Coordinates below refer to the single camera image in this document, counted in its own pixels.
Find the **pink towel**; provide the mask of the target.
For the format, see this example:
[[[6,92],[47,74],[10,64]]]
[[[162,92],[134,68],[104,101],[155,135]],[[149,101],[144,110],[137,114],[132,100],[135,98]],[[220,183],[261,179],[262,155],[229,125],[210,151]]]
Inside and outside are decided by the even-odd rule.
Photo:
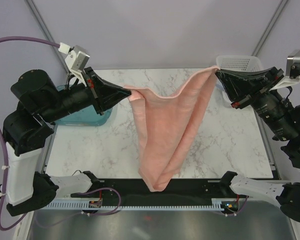
[[[217,82],[217,66],[195,72],[169,96],[126,85],[138,136],[138,173],[150,192],[162,192],[182,168]]]

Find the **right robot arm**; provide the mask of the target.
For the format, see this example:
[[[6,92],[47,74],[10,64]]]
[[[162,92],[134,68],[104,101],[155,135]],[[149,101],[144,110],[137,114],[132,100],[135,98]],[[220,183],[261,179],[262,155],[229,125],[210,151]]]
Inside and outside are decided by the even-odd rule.
[[[234,109],[251,106],[273,132],[273,140],[287,142],[280,149],[300,175],[300,105],[294,107],[275,89],[283,81],[284,71],[276,67],[256,72],[219,69],[215,74]],[[218,190],[224,197],[244,195],[270,203],[300,223],[300,182],[269,183],[227,171]]]

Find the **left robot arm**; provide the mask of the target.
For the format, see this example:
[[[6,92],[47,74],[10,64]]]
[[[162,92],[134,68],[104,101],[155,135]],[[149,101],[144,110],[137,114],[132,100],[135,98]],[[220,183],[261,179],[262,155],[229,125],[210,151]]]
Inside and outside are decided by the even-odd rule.
[[[90,171],[55,177],[36,171],[51,125],[87,107],[98,115],[131,95],[131,91],[99,77],[92,68],[83,71],[83,82],[58,90],[41,69],[25,72],[11,87],[18,104],[3,122],[2,138],[8,157],[6,186],[0,197],[13,217],[39,210],[56,198],[95,197],[100,190]]]

